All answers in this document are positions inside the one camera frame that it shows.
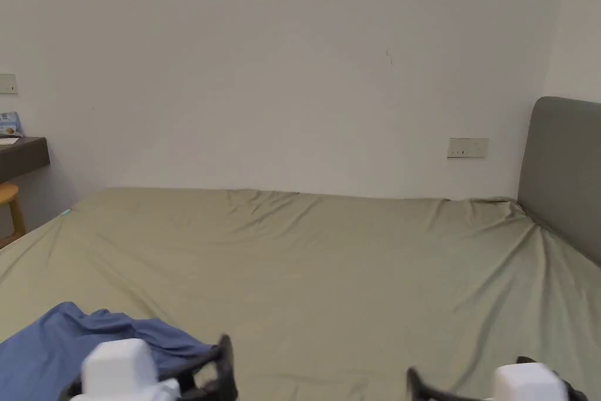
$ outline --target upholstered headboard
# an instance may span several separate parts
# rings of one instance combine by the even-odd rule
[[[601,103],[536,102],[518,202],[601,265]]]

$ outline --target electrical outlet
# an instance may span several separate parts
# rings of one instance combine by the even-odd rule
[[[447,158],[486,158],[489,139],[450,139]]]
[[[0,74],[0,95],[15,95],[18,93],[17,76],[15,74]]]

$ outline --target blue cloth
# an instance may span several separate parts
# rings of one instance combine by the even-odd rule
[[[157,319],[134,320],[105,309],[85,315],[64,302],[0,343],[0,400],[55,401],[98,344],[122,339],[145,340],[159,372],[211,347]]]

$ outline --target desk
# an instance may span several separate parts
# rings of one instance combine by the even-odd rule
[[[20,137],[15,144],[0,146],[0,183],[50,165],[44,137]]]

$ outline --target white wall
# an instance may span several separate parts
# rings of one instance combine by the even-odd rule
[[[601,102],[601,0],[562,0],[545,93]]]
[[[52,167],[105,186],[514,196],[559,0],[2,0],[0,70]],[[490,137],[448,161],[449,137]]]

